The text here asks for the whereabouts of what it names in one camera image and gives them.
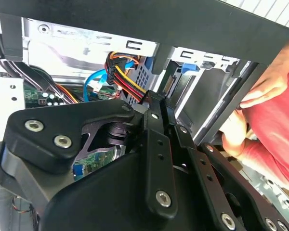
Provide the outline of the person right hand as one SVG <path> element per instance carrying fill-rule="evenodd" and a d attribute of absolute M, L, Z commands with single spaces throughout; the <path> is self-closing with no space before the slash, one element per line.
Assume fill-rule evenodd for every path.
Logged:
<path fill-rule="evenodd" d="M 288 73 L 289 56 L 280 54 L 243 98 L 240 108 L 261 104 L 283 93 L 288 86 Z"/>

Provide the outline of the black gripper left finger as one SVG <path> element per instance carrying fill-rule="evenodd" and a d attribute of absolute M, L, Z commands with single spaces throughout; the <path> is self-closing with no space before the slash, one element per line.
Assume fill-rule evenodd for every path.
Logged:
<path fill-rule="evenodd" d="M 175 212 L 177 199 L 170 139 L 173 113 L 161 95 L 147 91 L 135 110 L 123 100 L 94 101 L 17 111 L 4 133 L 4 170 L 43 214 L 50 200 L 71 184 L 75 161 L 124 146 L 143 158 L 146 207 Z"/>

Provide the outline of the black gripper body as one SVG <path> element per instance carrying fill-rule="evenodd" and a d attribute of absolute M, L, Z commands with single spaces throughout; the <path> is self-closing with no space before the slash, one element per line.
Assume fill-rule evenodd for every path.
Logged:
<path fill-rule="evenodd" d="M 9 190 L 25 196 L 14 178 Z M 41 231 L 176 231 L 180 222 L 149 210 L 142 198 L 143 158 L 125 154 L 60 190 L 39 214 Z"/>

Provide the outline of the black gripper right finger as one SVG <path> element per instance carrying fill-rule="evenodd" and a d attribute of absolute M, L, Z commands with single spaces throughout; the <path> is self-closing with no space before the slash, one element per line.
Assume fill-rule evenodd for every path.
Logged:
<path fill-rule="evenodd" d="M 289 224 L 208 144 L 197 148 L 161 101 L 161 212 L 177 231 L 288 231 Z"/>

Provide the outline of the person left hand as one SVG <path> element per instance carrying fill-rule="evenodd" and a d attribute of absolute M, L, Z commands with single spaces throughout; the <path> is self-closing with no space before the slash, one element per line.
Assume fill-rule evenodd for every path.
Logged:
<path fill-rule="evenodd" d="M 234 110 L 221 126 L 224 150 L 232 157 L 242 159 L 244 150 L 251 144 L 246 138 L 247 123 L 242 110 Z"/>

